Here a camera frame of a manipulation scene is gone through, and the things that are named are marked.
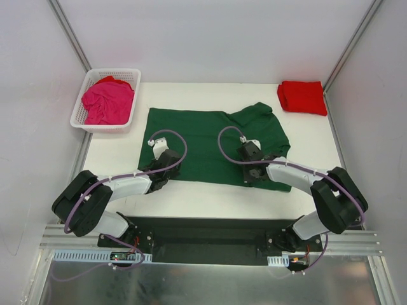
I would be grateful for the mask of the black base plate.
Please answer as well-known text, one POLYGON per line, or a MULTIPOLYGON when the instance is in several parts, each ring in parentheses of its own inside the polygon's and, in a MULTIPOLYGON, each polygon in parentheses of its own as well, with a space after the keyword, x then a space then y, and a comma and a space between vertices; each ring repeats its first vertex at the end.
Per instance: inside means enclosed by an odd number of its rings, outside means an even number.
POLYGON ((292 219, 199 219, 131 217, 132 237, 123 241, 153 262, 265 266, 282 255, 276 244, 292 219))

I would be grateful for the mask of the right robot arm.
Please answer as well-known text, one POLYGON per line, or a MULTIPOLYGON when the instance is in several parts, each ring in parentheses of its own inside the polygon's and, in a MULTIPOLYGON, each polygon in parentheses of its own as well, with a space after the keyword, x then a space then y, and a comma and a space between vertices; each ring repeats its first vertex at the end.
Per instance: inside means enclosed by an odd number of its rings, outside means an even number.
POLYGON ((275 247, 295 252, 322 233, 341 234, 359 225, 368 203, 348 172, 335 167, 325 172, 289 162, 285 157, 267 156, 258 140, 241 137, 238 155, 244 164, 246 182, 272 181, 287 184, 309 194, 315 211, 301 216, 272 238, 275 247))

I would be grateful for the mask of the pink t-shirt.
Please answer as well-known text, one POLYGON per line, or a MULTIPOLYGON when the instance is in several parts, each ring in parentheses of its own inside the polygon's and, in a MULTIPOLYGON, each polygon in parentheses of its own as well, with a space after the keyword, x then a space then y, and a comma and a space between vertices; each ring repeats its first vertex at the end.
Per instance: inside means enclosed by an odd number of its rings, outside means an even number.
POLYGON ((128 119, 134 92, 128 84, 106 77, 82 98, 88 110, 86 124, 124 124, 128 119))

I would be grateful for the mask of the aluminium corner post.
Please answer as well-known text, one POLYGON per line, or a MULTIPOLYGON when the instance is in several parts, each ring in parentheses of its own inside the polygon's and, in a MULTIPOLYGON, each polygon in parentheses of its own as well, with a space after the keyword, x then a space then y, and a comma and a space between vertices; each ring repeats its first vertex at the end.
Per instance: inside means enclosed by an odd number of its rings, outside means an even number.
POLYGON ((332 87, 334 81, 337 79, 338 75, 340 74, 341 70, 347 63, 348 59, 350 58, 352 52, 355 50, 356 46, 358 45, 359 41, 362 39, 364 33, 367 31, 369 25, 375 18, 376 14, 385 3, 385 0, 374 0, 368 6, 367 11, 363 15, 361 21, 355 28, 354 33, 352 34, 349 42, 347 43, 345 49, 341 53, 337 63, 335 64, 331 74, 329 75, 327 81, 323 86, 323 92, 326 94, 329 89, 332 87))
POLYGON ((53 14, 55 15, 55 18, 57 19, 59 25, 61 26, 64 34, 66 35, 66 38, 71 45, 71 48, 73 49, 77 59, 79 60, 79 63, 81 64, 83 70, 85 72, 88 72, 92 66, 87 59, 87 56, 85 55, 85 52, 83 51, 83 48, 81 46, 81 43, 79 42, 74 29, 72 28, 65 12, 64 9, 58 0, 47 0, 47 3, 49 4, 51 10, 53 11, 53 14))

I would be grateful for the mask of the green t-shirt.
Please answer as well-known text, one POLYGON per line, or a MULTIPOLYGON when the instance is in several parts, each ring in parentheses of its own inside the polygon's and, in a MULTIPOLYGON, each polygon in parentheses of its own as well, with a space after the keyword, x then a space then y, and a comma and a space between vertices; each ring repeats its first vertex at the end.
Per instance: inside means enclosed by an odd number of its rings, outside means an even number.
MULTIPOLYGON (((227 160, 238 159, 239 134, 256 139, 266 155, 287 156, 291 146, 273 109, 258 102, 234 113, 178 111, 151 108, 139 155, 139 168, 153 159, 148 140, 161 130, 170 149, 185 155, 177 180, 251 186, 244 183, 242 167, 227 160)), ((290 192, 279 182, 258 182, 252 187, 290 192)))

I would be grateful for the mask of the folded red t-shirt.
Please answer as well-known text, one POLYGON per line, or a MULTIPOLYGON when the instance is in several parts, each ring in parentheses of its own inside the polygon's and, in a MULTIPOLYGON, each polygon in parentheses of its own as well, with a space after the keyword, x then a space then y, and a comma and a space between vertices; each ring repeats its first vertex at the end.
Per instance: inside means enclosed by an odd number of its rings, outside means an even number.
POLYGON ((278 85, 277 96, 286 112, 328 115, 320 81, 283 81, 278 85))

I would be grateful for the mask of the white plastic basket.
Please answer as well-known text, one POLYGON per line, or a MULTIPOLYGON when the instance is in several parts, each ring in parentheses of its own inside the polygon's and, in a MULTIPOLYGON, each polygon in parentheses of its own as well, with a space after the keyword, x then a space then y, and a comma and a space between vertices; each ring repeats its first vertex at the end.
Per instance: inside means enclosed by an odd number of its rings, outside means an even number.
POLYGON ((137 102, 137 95, 139 92, 141 82, 141 71, 134 68, 99 68, 89 70, 79 91, 76 103, 74 105, 70 124, 74 128, 83 129, 89 133, 128 133, 132 124, 135 105, 137 102), (128 84, 134 92, 131 108, 129 110, 128 119, 124 124, 112 125, 112 124, 86 124, 88 119, 88 110, 85 108, 82 101, 83 96, 89 89, 93 88, 98 81, 106 77, 113 77, 115 80, 125 82, 128 84))

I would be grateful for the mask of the right aluminium corner post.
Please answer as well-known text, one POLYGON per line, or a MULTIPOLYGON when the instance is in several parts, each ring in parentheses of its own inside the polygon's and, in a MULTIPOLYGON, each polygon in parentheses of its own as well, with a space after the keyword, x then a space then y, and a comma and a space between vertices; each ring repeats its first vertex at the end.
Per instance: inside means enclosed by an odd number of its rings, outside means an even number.
POLYGON ((369 25, 375 18, 376 14, 385 3, 385 0, 374 0, 368 6, 367 11, 363 15, 361 21, 355 28, 354 33, 352 34, 349 42, 347 43, 345 49, 341 53, 337 63, 335 64, 331 74, 329 75, 327 81, 323 86, 323 92, 326 94, 329 89, 332 87, 334 81, 337 79, 338 75, 340 74, 341 70, 347 63, 348 59, 350 58, 352 52, 355 50, 356 46, 358 45, 359 41, 362 39, 364 33, 367 31, 369 25))

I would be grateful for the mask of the aluminium rail front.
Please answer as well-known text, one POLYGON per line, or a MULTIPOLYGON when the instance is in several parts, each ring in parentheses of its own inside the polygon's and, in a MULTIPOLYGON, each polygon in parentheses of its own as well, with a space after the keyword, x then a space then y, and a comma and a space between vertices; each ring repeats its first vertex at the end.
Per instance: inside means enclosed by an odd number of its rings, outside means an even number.
MULTIPOLYGON (((39 247, 42 249, 95 250, 98 237, 98 234, 91 233, 78 238, 73 234, 65 234, 63 225, 50 224, 45 228, 39 247)), ((346 230, 342 234, 329 233, 327 238, 322 236, 321 241, 328 242, 329 255, 384 255, 379 236, 374 231, 346 230)))

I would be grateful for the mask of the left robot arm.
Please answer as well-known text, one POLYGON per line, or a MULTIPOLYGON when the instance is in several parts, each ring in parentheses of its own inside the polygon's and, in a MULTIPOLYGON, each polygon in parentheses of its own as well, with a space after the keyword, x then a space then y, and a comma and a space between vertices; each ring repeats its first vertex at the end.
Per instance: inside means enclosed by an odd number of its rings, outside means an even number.
POLYGON ((52 212, 77 237, 89 233, 112 236, 121 247, 134 242, 135 225, 121 212, 108 212, 108 203, 160 190, 179 174, 181 155, 166 149, 141 171, 101 178, 89 170, 80 172, 52 205, 52 212))

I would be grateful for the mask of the left aluminium corner post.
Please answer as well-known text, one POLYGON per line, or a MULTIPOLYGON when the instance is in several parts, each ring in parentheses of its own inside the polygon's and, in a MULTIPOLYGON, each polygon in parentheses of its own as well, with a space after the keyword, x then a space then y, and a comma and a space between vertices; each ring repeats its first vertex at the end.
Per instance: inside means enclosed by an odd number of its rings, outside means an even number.
POLYGON ((85 72, 88 72, 92 66, 87 59, 87 56, 85 55, 85 52, 83 51, 83 48, 81 46, 81 43, 79 42, 74 29, 72 28, 65 12, 64 9, 58 0, 47 0, 47 3, 49 4, 51 10, 53 11, 53 14, 55 15, 55 18, 57 19, 59 25, 61 26, 64 34, 66 35, 66 38, 71 45, 71 48, 73 49, 77 59, 79 60, 79 63, 81 64, 83 70, 85 72))

